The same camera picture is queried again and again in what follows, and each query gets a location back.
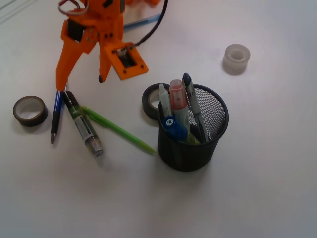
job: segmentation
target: blue marker cap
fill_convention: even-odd
[[[163,127],[166,132],[176,140],[186,141],[188,131],[183,124],[179,123],[175,117],[168,116],[163,121]]]

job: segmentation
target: green mechanical pencil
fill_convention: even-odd
[[[85,106],[82,106],[81,109],[82,109],[82,111],[84,111],[84,113],[86,113],[89,116],[89,118],[91,120],[95,121],[99,125],[101,125],[103,127],[107,127],[109,129],[115,131],[119,135],[123,136],[124,138],[131,141],[133,144],[139,146],[140,148],[142,148],[143,150],[145,150],[146,152],[148,152],[150,154],[156,153],[154,149],[152,149],[149,145],[144,143],[142,140],[138,139],[134,135],[131,135],[129,132],[120,128],[116,124],[110,122],[109,120],[107,120],[103,116],[99,115],[98,113],[95,113],[94,111],[92,111],[91,109],[89,109]]]

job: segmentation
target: orange highlighter cap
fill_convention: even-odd
[[[181,80],[175,79],[171,81],[169,92],[172,110],[179,110],[188,106],[184,85]]]

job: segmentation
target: black tape roll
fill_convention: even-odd
[[[32,118],[23,118],[22,113],[39,112]],[[42,99],[36,96],[26,96],[19,99],[13,106],[13,115],[23,126],[36,126],[45,121],[49,114]]]
[[[151,103],[151,97],[154,94],[159,95],[159,85],[160,83],[151,85],[144,91],[142,96],[143,111],[148,117],[154,120],[158,119],[158,109]],[[163,85],[165,90],[169,91],[169,84],[164,83]]]

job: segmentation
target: black mesh pen holder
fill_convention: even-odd
[[[170,137],[162,126],[164,113],[161,104],[158,106],[158,152],[162,160],[179,171],[194,171],[206,165],[212,158],[219,139],[227,130],[229,112],[222,98],[213,90],[194,84],[206,126],[209,142],[188,144]],[[190,132],[202,141],[194,115],[189,111]]]

